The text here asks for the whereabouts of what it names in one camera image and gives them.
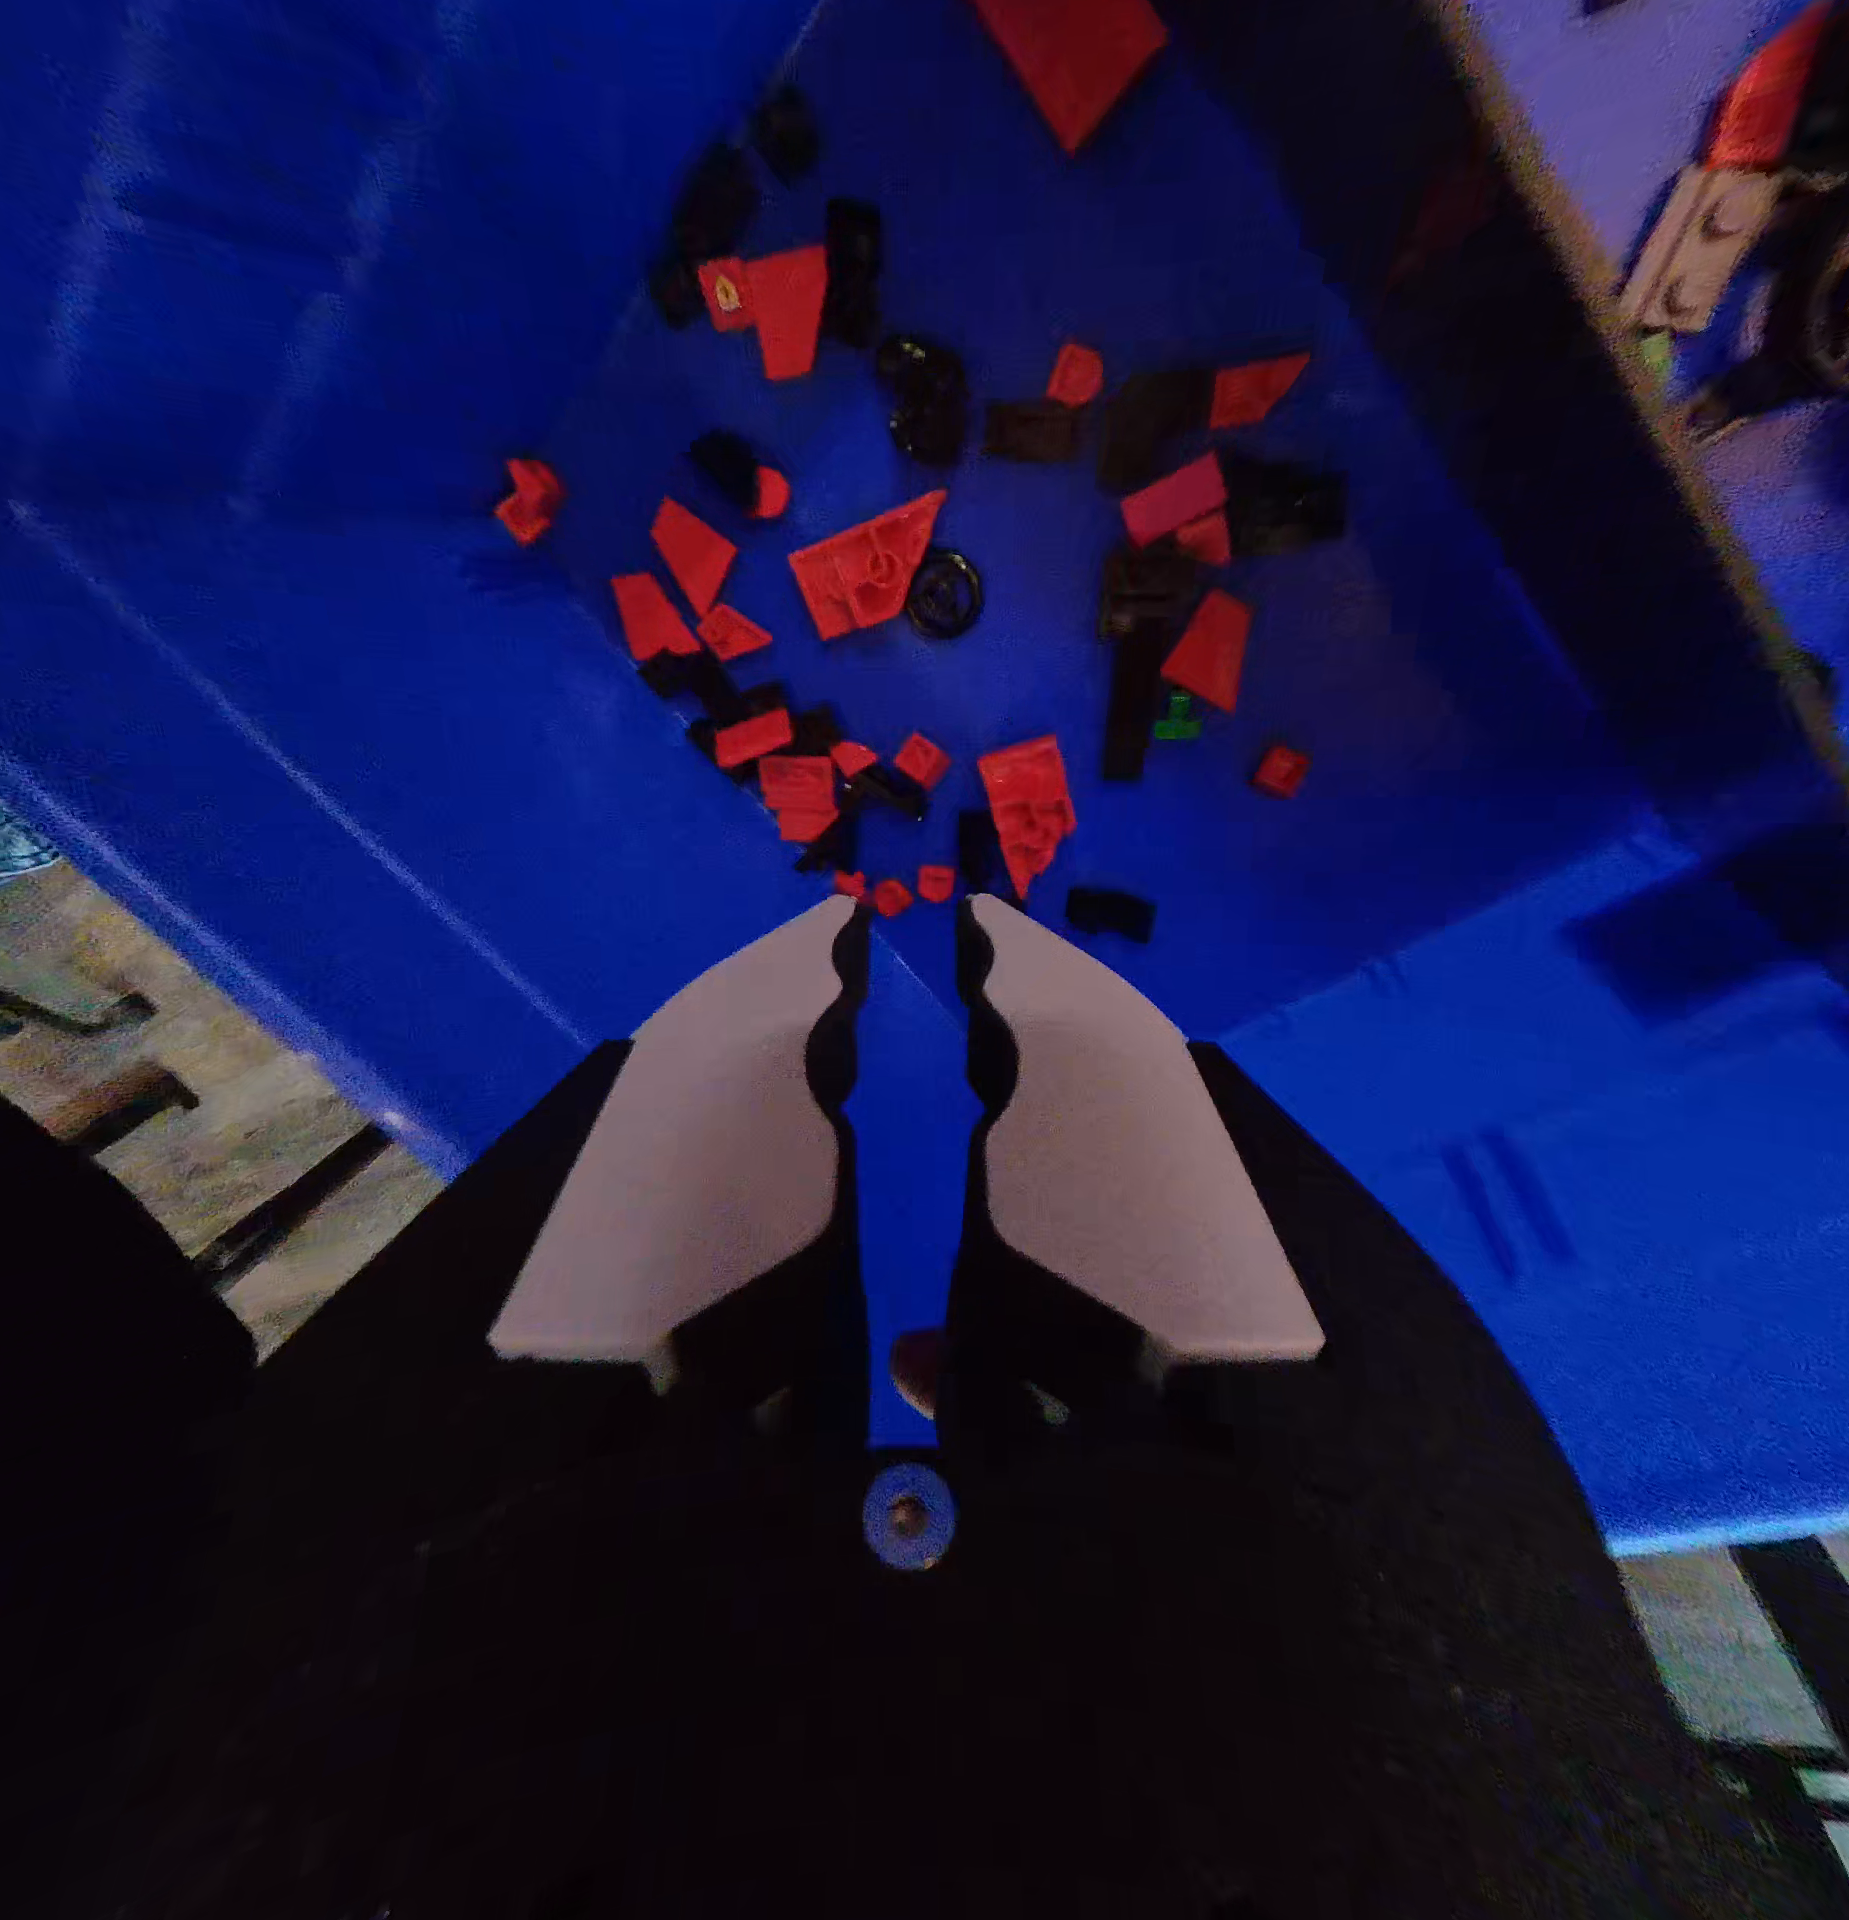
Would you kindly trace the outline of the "blue plastic bin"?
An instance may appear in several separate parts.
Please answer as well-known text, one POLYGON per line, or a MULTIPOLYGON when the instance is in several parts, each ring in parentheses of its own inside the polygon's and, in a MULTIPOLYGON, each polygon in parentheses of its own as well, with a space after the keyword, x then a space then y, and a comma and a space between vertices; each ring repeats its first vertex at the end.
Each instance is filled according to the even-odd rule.
POLYGON ((950 753, 872 871, 1052 735, 1033 881, 1452 1268, 1615 1550, 1849 1524, 1849 478, 1717 482, 1595 301, 1652 207, 1599 94, 1703 4, 1161 4, 1063 155, 977 4, 0 4, 0 798, 460 1168, 577 1055, 827 886, 629 659, 615 580, 702 430, 746 666, 950 753), (823 640, 786 553, 934 490, 871 350, 770 382, 646 272, 772 84, 815 171, 746 247, 886 217, 886 312, 1038 395, 1313 350, 1262 430, 1346 535, 1233 576, 1243 703, 1101 780, 1096 459, 971 455, 971 639, 823 640))

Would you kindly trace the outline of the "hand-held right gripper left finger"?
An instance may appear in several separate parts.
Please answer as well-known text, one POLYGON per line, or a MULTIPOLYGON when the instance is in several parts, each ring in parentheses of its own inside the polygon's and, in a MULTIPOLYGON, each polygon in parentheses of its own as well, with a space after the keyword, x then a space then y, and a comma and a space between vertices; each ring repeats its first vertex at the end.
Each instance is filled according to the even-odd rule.
POLYGON ((859 1082, 871 911, 823 897, 625 1052, 489 1326, 501 1362, 643 1366, 723 1396, 863 1396, 859 1082))

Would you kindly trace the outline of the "red toy brick car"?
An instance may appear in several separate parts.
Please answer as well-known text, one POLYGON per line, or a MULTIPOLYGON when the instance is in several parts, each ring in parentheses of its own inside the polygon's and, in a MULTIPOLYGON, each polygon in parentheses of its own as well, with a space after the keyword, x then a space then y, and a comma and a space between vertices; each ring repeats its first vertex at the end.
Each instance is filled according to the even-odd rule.
POLYGON ((1849 0, 1803 4, 1717 94, 1616 291, 1638 337, 1702 337, 1778 247, 1761 337, 1684 400, 1688 443, 1849 400, 1849 0))

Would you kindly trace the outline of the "pile of toy brick pieces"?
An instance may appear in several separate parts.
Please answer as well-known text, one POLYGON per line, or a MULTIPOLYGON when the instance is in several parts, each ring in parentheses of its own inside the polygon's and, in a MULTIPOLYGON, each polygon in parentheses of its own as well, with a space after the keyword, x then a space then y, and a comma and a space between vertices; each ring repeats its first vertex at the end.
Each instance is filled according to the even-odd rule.
POLYGON ((1321 276, 1146 4, 823 4, 555 448, 566 553, 786 863, 1173 949, 1313 753, 1321 276), (1196 742, 1152 742, 1168 692, 1196 742))

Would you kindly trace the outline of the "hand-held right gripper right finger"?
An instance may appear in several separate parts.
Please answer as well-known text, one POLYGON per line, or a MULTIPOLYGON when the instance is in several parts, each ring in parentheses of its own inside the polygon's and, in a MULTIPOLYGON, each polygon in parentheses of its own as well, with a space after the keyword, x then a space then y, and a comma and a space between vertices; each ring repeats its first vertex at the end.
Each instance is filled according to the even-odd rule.
POLYGON ((961 902, 956 987, 980 1098, 961 1379, 1119 1396, 1317 1362, 1317 1312, 1179 1021, 1005 897, 961 902))

